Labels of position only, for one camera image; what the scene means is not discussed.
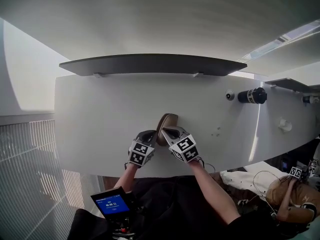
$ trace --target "controller screen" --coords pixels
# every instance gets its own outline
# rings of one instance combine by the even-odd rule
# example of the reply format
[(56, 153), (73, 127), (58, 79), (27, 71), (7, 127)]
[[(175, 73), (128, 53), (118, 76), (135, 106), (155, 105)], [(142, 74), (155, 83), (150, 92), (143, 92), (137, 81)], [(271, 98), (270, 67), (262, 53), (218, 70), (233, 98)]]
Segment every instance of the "controller screen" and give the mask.
[(96, 203), (103, 214), (117, 214), (129, 211), (128, 206), (119, 194), (98, 199)]

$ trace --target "person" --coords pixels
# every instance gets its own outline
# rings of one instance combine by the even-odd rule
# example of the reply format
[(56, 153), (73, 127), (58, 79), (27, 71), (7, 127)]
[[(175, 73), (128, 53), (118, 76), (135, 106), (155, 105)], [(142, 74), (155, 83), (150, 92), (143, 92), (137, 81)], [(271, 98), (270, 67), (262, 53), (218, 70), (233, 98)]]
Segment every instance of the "person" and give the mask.
[(278, 210), (278, 221), (306, 225), (320, 215), (320, 192), (317, 190), (264, 161), (244, 168), (247, 172), (221, 171), (223, 183), (260, 196)]
[[(196, 160), (187, 163), (194, 176), (135, 179), (139, 167), (127, 166), (115, 184), (132, 191), (146, 214), (137, 214), (131, 232), (136, 239), (278, 239), (269, 214), (240, 216), (231, 197)], [(68, 240), (111, 239), (108, 221), (79, 209)]]

